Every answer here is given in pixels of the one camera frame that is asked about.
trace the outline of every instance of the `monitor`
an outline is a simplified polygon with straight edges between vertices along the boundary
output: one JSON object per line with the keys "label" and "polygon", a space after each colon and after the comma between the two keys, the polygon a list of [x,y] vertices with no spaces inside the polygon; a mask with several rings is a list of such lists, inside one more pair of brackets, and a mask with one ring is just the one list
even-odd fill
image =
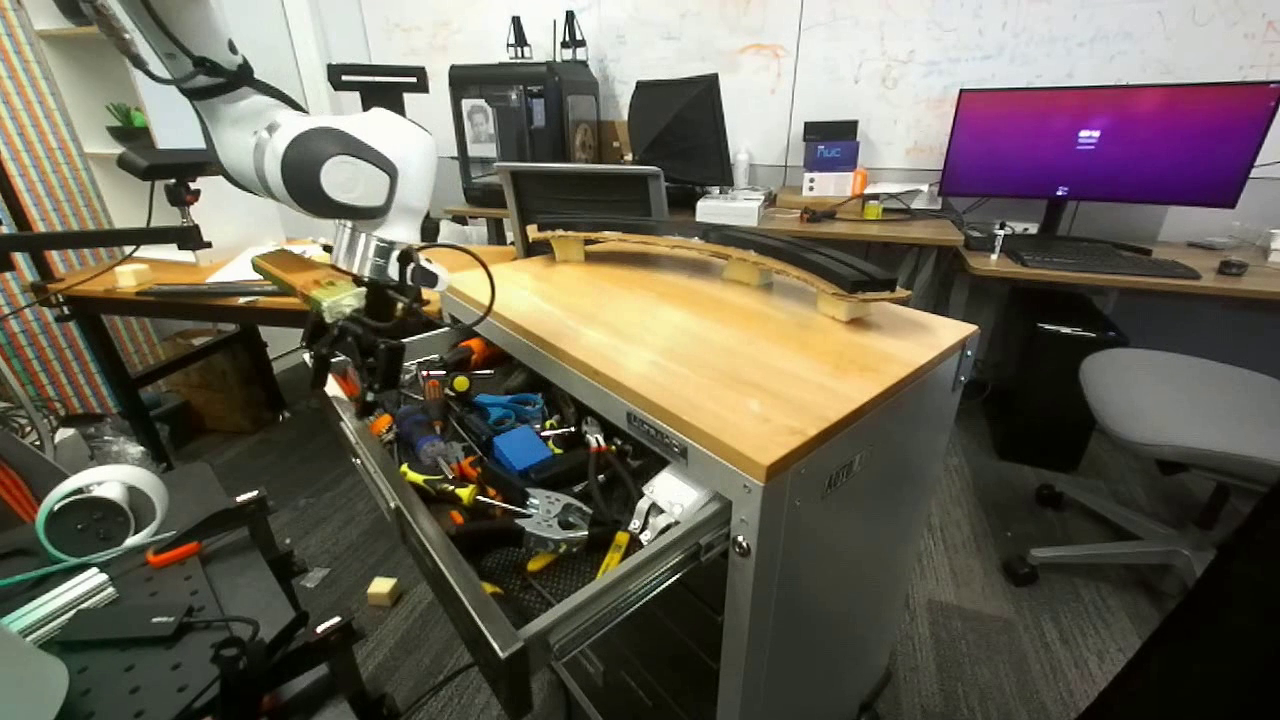
{"label": "monitor", "polygon": [[961,90],[940,193],[1234,208],[1280,82]]}
{"label": "monitor", "polygon": [[627,133],[635,161],[662,168],[669,183],[733,184],[716,73],[637,82],[627,108]]}
{"label": "monitor", "polygon": [[498,163],[516,255],[529,258],[525,227],[547,215],[667,219],[662,170],[644,165]]}

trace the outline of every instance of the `chair wheel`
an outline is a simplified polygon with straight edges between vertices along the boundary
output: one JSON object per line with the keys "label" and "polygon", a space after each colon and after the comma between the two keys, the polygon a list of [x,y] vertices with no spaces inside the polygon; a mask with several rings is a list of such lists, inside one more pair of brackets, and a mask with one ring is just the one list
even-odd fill
{"label": "chair wheel", "polygon": [[1041,483],[1036,486],[1036,505],[1041,507],[1048,507],[1050,510],[1061,510],[1062,500],[1066,496],[1062,491],[1053,487],[1052,483]]}
{"label": "chair wheel", "polygon": [[1039,569],[1032,565],[1021,555],[1006,557],[1005,561],[1000,564],[1000,569],[1005,571],[1005,579],[1007,579],[1015,588],[1034,585],[1036,582],[1039,580]]}

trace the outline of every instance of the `office chair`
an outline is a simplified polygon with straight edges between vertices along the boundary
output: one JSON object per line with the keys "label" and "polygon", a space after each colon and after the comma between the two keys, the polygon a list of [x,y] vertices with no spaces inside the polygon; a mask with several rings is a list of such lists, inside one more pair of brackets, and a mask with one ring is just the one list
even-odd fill
{"label": "office chair", "polygon": [[[1080,386],[1107,434],[1156,461],[1161,473],[1194,473],[1213,492],[1194,525],[1211,530],[1231,488],[1266,492],[1280,479],[1280,380],[1211,360],[1156,350],[1115,348],[1088,356]],[[1037,503],[1059,509],[1070,497],[1138,539],[1038,547],[1006,559],[1009,580],[1024,587],[1051,564],[1171,565],[1188,584],[1213,559],[1204,532],[1179,533],[1064,479],[1036,488]]]}

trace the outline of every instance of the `white box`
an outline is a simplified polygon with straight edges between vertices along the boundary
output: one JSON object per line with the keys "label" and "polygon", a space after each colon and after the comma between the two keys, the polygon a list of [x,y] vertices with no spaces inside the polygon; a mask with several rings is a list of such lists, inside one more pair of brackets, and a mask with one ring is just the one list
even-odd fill
{"label": "white box", "polygon": [[800,184],[804,196],[849,197],[854,193],[854,173],[805,173]]}
{"label": "white box", "polygon": [[741,225],[754,228],[764,215],[764,196],[760,193],[704,195],[698,201],[695,219],[716,225]]}

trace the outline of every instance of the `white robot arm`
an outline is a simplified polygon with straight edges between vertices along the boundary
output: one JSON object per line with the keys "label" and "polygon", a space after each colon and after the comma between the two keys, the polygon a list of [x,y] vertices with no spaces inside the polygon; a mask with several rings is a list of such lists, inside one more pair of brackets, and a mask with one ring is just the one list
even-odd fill
{"label": "white robot arm", "polygon": [[[356,115],[308,115],[253,77],[214,0],[88,4],[99,27],[136,68],[174,85],[191,101],[228,181],[308,215],[338,220],[334,266],[362,278],[397,279],[396,256],[421,243],[435,182],[431,133],[380,108]],[[131,24],[155,50],[168,78],[147,67]],[[448,284],[443,268],[425,269],[417,277],[428,278],[431,290]]]}

